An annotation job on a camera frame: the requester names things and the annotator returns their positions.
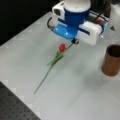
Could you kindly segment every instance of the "black cable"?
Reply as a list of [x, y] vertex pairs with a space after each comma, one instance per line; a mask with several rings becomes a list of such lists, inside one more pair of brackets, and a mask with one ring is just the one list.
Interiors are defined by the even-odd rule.
[[51, 25], [49, 24], [51, 20], [52, 20], [52, 17], [50, 17], [50, 18], [48, 19], [48, 21], [47, 21], [47, 27], [53, 31], [53, 30], [55, 29], [55, 27], [54, 27], [54, 26], [51, 26]]
[[[94, 12], [91, 12], [91, 11], [90, 11], [90, 13], [91, 13], [91, 14], [93, 14], [93, 15], [96, 15], [96, 16], [98, 16], [98, 14], [96, 14], [96, 13], [94, 13]], [[106, 20], [106, 18], [105, 18], [105, 17], [103, 17], [103, 16], [100, 16], [100, 18], [102, 18], [102, 19], [104, 19], [105, 21], [107, 21], [107, 22], [108, 22], [108, 20]]]
[[102, 15], [102, 13], [104, 12], [105, 8], [106, 8], [106, 2], [104, 3], [102, 10], [98, 14], [98, 16], [95, 18], [95, 20], [98, 19]]

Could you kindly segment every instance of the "table surface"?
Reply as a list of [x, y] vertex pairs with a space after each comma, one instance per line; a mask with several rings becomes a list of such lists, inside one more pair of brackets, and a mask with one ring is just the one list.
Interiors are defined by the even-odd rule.
[[101, 72], [109, 40], [80, 41], [65, 53], [34, 95], [61, 43], [46, 26], [47, 13], [0, 47], [0, 80], [42, 120], [119, 120], [120, 74]]

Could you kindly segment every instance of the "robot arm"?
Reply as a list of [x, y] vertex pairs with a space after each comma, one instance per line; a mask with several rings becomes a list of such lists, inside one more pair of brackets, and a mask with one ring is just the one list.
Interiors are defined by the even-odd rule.
[[53, 32], [69, 41], [78, 39], [95, 45], [102, 28], [87, 21], [90, 6], [90, 0], [65, 0], [58, 3], [52, 9]]

